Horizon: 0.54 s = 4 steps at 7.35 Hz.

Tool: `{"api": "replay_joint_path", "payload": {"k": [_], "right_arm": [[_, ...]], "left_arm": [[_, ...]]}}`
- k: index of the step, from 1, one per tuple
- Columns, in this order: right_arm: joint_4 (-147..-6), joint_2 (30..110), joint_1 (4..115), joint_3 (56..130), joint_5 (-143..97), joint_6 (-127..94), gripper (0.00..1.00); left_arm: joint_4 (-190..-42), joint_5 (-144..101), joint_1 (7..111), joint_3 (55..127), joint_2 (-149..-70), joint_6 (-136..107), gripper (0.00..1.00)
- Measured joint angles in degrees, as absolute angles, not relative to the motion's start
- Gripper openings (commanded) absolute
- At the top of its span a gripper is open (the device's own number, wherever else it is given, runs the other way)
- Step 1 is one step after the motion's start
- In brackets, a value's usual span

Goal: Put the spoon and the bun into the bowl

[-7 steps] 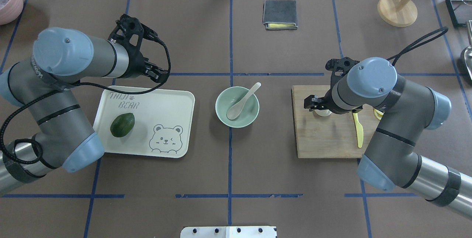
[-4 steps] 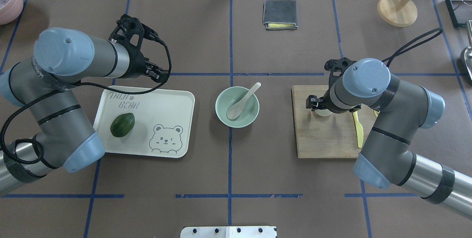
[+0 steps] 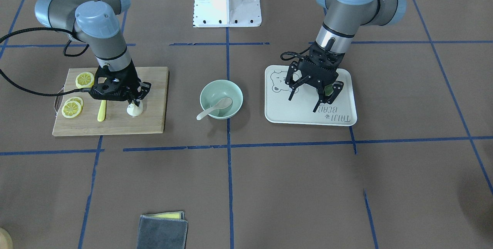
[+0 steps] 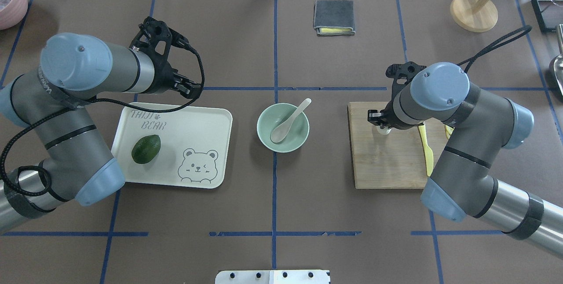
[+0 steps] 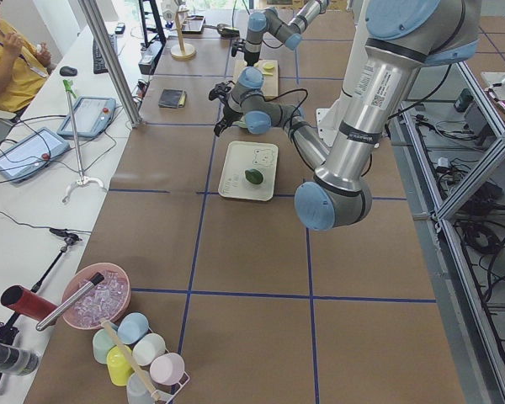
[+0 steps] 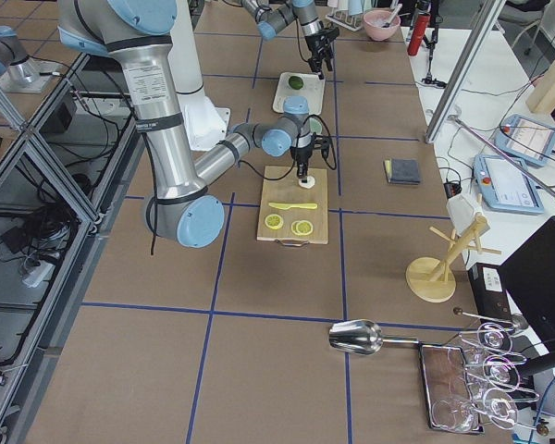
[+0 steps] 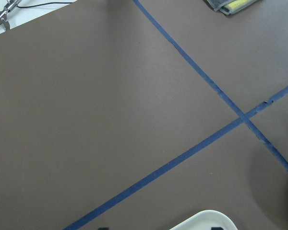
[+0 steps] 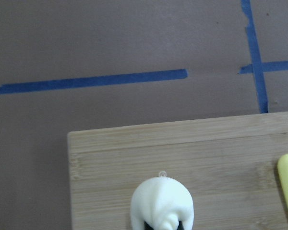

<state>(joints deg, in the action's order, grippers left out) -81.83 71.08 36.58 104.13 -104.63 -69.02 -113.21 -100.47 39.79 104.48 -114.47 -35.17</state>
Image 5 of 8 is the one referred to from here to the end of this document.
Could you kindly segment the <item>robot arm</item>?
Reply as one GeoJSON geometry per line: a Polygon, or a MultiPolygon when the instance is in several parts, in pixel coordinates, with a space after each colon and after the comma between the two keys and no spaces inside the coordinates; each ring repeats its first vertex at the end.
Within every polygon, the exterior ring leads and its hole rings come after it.
{"type": "Polygon", "coordinates": [[[335,140],[326,145],[294,105],[268,101],[256,64],[265,35],[289,49],[301,42],[310,22],[327,10],[324,1],[308,2],[289,22],[276,10],[252,13],[247,35],[233,46],[245,68],[235,82],[221,82],[210,99],[221,101],[223,115],[214,132],[241,120],[253,134],[283,129],[314,176],[295,191],[295,211],[309,229],[326,231],[363,220],[372,203],[362,172],[385,124],[426,66],[444,66],[471,58],[478,44],[478,1],[371,1],[360,13],[366,30],[366,55],[335,140]]]}
{"type": "Polygon", "coordinates": [[[246,66],[254,66],[260,60],[263,37],[273,36],[280,44],[294,51],[302,41],[302,35],[311,22],[327,11],[329,1],[308,1],[298,13],[285,23],[274,8],[251,13],[247,22],[247,34],[231,46],[231,56],[243,54],[246,66]]]}

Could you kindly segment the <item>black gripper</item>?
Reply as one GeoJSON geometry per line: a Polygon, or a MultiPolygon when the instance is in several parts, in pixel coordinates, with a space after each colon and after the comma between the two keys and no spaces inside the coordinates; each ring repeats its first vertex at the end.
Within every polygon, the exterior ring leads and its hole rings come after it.
{"type": "Polygon", "coordinates": [[[242,113],[237,108],[231,106],[231,90],[233,82],[219,82],[209,92],[209,101],[219,100],[223,105],[222,118],[215,124],[214,133],[217,137],[221,132],[236,124],[240,120],[242,113]]]}
{"type": "Polygon", "coordinates": [[[246,66],[254,66],[260,59],[261,43],[244,39],[236,40],[231,45],[231,56],[235,57],[238,52],[243,53],[246,66]]]}

